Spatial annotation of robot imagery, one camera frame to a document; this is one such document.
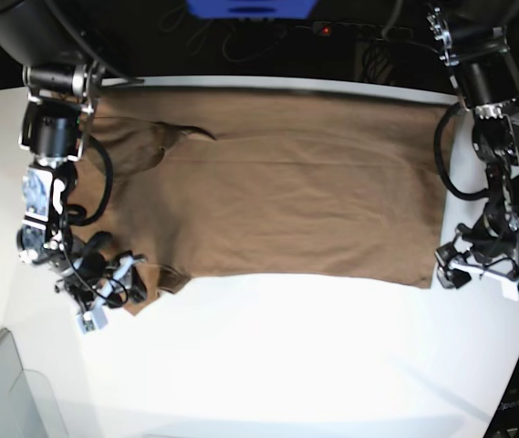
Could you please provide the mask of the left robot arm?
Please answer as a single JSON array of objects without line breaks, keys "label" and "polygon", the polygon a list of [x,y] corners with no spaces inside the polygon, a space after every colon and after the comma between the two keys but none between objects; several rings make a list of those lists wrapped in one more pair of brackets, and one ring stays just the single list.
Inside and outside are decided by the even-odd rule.
[{"label": "left robot arm", "polygon": [[[435,252],[436,275],[447,289],[479,275],[519,293],[519,68],[506,36],[517,10],[515,1],[433,1],[427,14],[458,96],[435,129],[438,174],[456,198],[485,202],[475,224],[458,224],[453,239]],[[472,146],[487,181],[473,193],[453,184],[441,148],[448,122],[464,111],[473,118]]]}]

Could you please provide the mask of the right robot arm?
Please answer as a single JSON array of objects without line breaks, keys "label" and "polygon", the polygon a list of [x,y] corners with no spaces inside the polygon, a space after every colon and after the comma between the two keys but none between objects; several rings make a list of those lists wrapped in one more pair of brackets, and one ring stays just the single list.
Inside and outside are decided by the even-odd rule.
[{"label": "right robot arm", "polygon": [[[128,76],[119,52],[77,1],[0,1],[0,47],[22,66],[28,91],[19,136],[32,156],[16,236],[21,260],[55,272],[57,291],[72,298],[83,318],[142,302],[147,292],[137,271],[140,257],[128,251],[107,259],[102,248],[110,233],[98,231],[85,241],[73,233],[96,223],[112,194],[112,159],[91,126],[104,75]],[[78,184],[76,165],[88,149],[101,158],[105,174],[93,213],[68,199]]]}]

